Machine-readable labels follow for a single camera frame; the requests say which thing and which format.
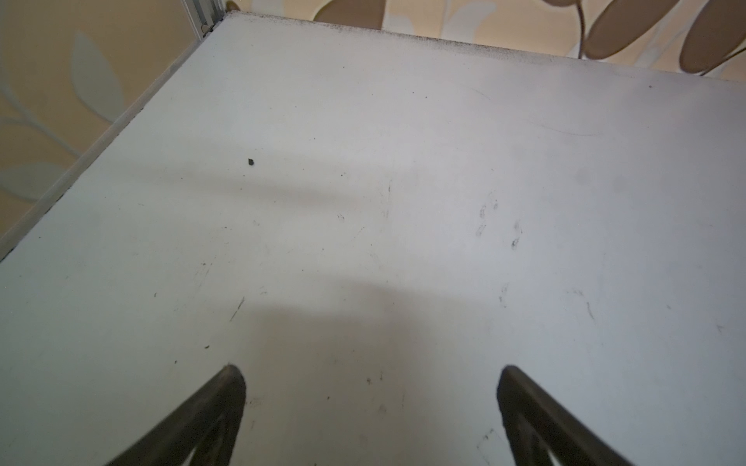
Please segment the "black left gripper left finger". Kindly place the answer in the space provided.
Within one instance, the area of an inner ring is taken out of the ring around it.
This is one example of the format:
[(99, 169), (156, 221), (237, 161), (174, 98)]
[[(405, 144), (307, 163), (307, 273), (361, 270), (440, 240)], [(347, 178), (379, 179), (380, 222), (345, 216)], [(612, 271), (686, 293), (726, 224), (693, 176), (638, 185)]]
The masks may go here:
[(245, 406), (244, 377), (229, 364), (110, 463), (227, 465)]

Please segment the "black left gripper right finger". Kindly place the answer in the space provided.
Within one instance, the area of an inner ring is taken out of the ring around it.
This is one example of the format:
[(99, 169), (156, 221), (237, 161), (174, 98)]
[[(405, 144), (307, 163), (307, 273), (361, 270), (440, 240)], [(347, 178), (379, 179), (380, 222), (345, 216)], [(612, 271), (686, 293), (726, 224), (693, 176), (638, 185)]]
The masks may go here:
[(497, 403), (517, 465), (629, 464), (515, 365), (501, 371)]

